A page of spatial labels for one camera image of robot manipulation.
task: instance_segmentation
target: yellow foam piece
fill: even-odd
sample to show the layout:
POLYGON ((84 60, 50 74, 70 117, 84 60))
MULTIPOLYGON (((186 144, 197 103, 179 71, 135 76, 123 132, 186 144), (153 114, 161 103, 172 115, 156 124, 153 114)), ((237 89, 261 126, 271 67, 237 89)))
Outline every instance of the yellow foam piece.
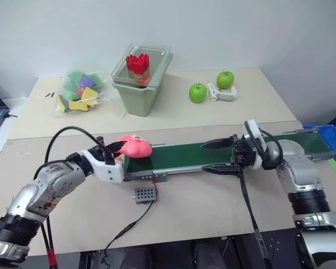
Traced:
POLYGON ((65 112, 65 106, 63 105, 60 96, 56 98, 57 105, 61 109, 62 112, 65 112))
POLYGON ((86 103, 87 105, 94 107, 97 100, 98 93, 93 89, 86 87, 82 93, 81 101, 86 103))
POLYGON ((83 111, 88 111, 87 104, 81 101, 68 101, 68 107, 72 110, 83 110, 83 111))

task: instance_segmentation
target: plastic bag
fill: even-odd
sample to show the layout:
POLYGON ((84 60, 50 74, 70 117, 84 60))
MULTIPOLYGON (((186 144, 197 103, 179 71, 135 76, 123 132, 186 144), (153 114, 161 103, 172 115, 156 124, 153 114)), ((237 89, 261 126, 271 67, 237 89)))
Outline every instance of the plastic bag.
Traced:
POLYGON ((67 74, 62 89, 57 93, 54 115, 87 112, 107 98, 106 79, 99 72, 74 71, 67 74))

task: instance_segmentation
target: green apple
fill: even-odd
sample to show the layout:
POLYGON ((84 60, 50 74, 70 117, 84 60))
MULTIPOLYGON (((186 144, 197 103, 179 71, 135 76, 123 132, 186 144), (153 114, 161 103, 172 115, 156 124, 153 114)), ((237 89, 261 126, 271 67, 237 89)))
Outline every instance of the green apple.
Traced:
POLYGON ((232 72, 223 71, 217 77, 217 85, 219 89, 228 89, 234 82, 234 75, 232 72))
POLYGON ((190 100, 194 103, 201 103, 206 98, 206 95, 207 88, 201 83, 193 84, 189 89, 190 100))

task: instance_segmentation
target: green plastic bin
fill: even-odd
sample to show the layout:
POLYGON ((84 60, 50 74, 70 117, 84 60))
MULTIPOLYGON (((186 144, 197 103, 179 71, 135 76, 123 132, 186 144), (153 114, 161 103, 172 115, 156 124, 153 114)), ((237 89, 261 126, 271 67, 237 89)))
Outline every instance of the green plastic bin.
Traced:
POLYGON ((112 84, 118 90, 129 114, 145 117, 160 92, 162 78, 172 60, 173 54, 168 49, 130 46, 112 73, 112 84), (151 80, 147 87, 142 87, 137 80, 129 77, 125 58, 129 54, 150 56, 151 80))

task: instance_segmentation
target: white wall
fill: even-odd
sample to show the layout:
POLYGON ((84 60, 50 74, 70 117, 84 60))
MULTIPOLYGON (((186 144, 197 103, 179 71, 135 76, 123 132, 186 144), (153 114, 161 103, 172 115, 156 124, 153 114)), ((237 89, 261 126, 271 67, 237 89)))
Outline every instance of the white wall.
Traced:
POLYGON ((260 66, 298 119, 336 114, 336 0, 0 0, 0 95, 110 72, 131 41, 170 45, 170 71, 260 66))

